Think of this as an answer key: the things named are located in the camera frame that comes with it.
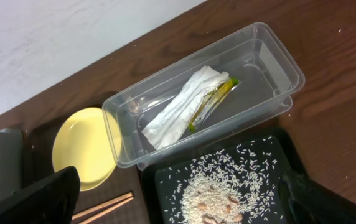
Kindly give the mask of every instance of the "white wall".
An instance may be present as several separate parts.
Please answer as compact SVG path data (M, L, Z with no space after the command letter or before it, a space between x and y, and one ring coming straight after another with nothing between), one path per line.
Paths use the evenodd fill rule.
M0 114L205 0L0 0Z

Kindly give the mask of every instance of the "yellow plate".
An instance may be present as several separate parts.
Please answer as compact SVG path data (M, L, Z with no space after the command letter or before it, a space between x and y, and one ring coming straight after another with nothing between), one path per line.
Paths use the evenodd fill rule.
M94 189L109 177L116 163L101 109L86 108L66 120L55 138L52 165L55 172L75 166L81 191Z

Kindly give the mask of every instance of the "chopstick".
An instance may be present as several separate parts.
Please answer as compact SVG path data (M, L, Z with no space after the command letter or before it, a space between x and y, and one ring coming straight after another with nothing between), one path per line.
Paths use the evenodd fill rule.
M116 205L114 205L114 206L112 206L112 207L110 207L110 208L108 208L108 209L106 209L106 210L104 210L104 211L102 211L102 212L100 212L100 213L98 213L98 214L92 216L92 217L89 218L89 219L84 220L83 222L80 222L79 224L87 224L87 223L90 223L90 222L96 220L97 218L100 218L100 217L102 217L103 215L106 215L107 213L113 211L114 209L116 209L116 208L118 208L118 207L124 205L125 203L129 202L129 201L132 200L132 199L134 199L134 197L130 197L130 198L126 199L126 200L123 200L122 202L120 202L120 203L118 203L118 204L116 204Z
M101 209L101 208L105 208L105 207L107 207L107 206L109 206L109 205L112 205L112 204L114 204L114 203L117 203L117 202L120 202L120 201L122 201L122 200L125 200L125 199L127 199L127 198L130 198L130 197L132 197L133 196L133 193L126 193L126 194L124 194L124 195L122 195L122 196L120 196L120 197L116 197L116 198L114 198L114 199L111 199L111 200L109 200L109 201L107 201L107 202L103 202L102 204L100 204L100 205L97 205L97 206L95 206L95 207L92 207L92 208L89 208L89 209L87 209L87 210L85 210L85 211L82 211L82 212L80 212L80 213L77 213L77 214L75 214L73 217L72 217L72 220L75 220L76 218L80 218L80 217L82 217L82 216L84 216L84 215L86 215L86 214L89 214L89 213L91 213L91 212L95 212L95 211L97 211L97 210L99 210L99 209Z

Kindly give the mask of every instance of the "clear plastic bin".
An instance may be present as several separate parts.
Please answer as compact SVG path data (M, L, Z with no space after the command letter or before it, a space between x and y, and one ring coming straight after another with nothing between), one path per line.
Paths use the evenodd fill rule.
M186 131L177 142L156 151L141 131L204 65L228 72L241 84L199 131ZM149 164L224 133L249 128L290 109L290 94L304 82L304 74L273 31L254 23L108 98L103 115L115 161L119 167ZM119 130L112 128L116 125L112 117Z

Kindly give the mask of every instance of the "crumpled paper towel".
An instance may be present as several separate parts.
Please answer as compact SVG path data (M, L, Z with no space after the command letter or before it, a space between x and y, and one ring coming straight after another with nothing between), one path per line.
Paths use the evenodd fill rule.
M229 80L227 72L219 73L209 66L195 72L180 93L161 111L142 133L155 149L161 149L183 135L203 97Z

